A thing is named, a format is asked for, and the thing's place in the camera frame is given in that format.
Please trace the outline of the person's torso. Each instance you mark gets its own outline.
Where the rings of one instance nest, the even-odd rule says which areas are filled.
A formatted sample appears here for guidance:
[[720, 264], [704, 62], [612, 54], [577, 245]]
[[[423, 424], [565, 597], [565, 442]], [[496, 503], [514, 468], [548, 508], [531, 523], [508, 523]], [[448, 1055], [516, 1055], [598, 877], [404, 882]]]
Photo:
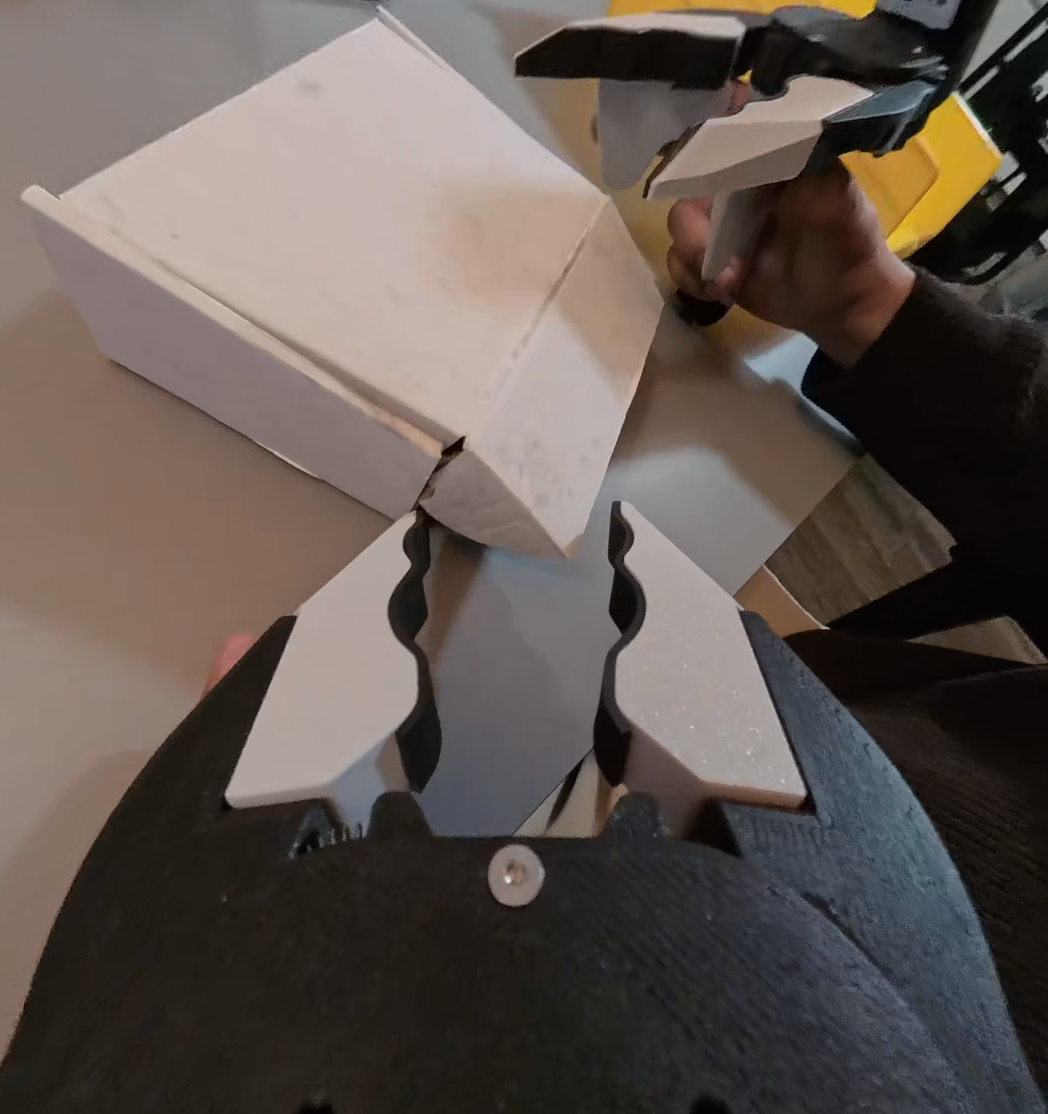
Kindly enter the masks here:
[[835, 631], [786, 642], [933, 821], [1048, 1100], [1048, 664]]

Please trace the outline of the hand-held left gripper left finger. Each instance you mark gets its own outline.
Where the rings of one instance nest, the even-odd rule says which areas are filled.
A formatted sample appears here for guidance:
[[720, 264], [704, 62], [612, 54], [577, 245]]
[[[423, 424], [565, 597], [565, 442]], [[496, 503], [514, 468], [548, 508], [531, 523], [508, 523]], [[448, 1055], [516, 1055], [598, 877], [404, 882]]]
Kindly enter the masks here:
[[418, 645], [429, 568], [429, 522], [412, 511], [298, 609], [226, 786], [231, 808], [321, 801], [343, 831], [366, 831], [378, 798], [428, 786], [443, 746]]

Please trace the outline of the white cardboard mailer box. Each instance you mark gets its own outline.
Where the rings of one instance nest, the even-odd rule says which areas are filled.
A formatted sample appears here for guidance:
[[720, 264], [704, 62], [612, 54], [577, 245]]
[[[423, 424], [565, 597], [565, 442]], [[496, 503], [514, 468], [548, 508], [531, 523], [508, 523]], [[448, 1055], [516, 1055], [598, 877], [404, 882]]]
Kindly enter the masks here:
[[581, 543], [662, 295], [614, 202], [396, 18], [21, 201], [120, 367], [390, 519]]

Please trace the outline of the person's right hand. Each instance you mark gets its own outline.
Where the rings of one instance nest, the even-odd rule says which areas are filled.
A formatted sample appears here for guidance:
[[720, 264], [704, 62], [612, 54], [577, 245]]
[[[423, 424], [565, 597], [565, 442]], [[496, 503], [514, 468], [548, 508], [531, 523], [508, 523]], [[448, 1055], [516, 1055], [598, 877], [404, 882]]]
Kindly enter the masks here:
[[780, 185], [750, 255], [708, 280], [702, 265], [713, 205], [690, 198], [670, 207], [668, 270], [677, 289], [805, 335], [838, 367], [864, 356], [915, 285], [842, 162]]

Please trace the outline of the person's left hand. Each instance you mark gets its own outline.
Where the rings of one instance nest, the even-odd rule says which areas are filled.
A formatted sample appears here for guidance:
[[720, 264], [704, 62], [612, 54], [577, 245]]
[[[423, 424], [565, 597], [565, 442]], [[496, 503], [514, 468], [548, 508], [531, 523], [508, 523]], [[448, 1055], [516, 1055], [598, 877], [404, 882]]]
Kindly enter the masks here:
[[210, 693], [212, 688], [221, 683], [223, 677], [238, 664], [241, 658], [252, 648], [255, 636], [248, 632], [238, 632], [227, 637], [216, 651], [210, 664], [208, 676], [202, 688], [202, 696]]

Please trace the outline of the yellow plastic bin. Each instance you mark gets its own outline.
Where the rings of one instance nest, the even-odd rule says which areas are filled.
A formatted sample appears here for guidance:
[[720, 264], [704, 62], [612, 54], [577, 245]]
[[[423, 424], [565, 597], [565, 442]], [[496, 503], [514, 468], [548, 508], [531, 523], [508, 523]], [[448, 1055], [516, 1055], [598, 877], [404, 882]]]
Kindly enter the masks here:
[[888, 246], [908, 258], [988, 183], [1003, 155], [962, 97], [950, 92], [901, 149], [852, 153], [841, 162], [875, 207]]

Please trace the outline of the person's right forearm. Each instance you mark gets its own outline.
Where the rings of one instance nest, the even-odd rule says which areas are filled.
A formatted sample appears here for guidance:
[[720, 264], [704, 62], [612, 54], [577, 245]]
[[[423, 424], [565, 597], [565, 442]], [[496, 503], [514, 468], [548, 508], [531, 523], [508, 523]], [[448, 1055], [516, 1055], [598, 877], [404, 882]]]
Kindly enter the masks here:
[[1048, 343], [927, 272], [849, 368], [803, 395], [951, 536], [949, 563], [832, 622], [913, 638], [1008, 617], [1048, 659]]

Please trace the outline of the black metal frame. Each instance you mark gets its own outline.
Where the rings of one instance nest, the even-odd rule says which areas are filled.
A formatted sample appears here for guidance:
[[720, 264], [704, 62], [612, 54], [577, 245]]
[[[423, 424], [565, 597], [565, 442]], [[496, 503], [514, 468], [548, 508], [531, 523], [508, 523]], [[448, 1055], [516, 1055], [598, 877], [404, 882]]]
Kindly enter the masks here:
[[1048, 2], [959, 90], [1003, 165], [910, 262], [947, 282], [980, 285], [1048, 229]]

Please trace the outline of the grey desk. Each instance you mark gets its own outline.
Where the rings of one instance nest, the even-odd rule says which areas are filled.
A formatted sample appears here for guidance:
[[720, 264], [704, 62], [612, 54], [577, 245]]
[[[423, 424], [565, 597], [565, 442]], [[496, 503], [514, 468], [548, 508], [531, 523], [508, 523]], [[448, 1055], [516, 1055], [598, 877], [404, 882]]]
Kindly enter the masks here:
[[[0, 2], [0, 1064], [84, 856], [186, 717], [227, 635], [258, 634], [386, 520], [105, 360], [20, 194], [65, 190], [364, 20], [358, 3]], [[732, 592], [853, 458], [795, 388], [811, 345], [670, 313], [582, 560], [438, 570], [456, 633], [578, 758], [628, 499]]]

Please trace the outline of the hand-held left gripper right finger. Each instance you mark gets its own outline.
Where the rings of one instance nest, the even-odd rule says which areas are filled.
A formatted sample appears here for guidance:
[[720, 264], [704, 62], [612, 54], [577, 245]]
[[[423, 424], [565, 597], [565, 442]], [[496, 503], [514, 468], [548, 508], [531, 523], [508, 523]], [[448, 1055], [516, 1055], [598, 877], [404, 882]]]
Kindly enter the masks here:
[[631, 504], [613, 502], [610, 618], [592, 753], [688, 836], [711, 803], [797, 813], [809, 786], [738, 604]]

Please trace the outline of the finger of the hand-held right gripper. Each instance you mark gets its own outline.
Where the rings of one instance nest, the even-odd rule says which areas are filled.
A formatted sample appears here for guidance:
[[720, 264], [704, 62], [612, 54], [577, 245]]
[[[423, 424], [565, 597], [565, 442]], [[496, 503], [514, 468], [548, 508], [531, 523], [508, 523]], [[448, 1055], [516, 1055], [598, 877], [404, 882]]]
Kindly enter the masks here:
[[859, 86], [789, 86], [706, 120], [659, 164], [644, 197], [682, 201], [789, 180], [806, 166], [826, 119], [871, 95]]
[[515, 56], [519, 78], [595, 80], [605, 185], [640, 183], [687, 131], [737, 111], [750, 14], [629, 14], [568, 22]]

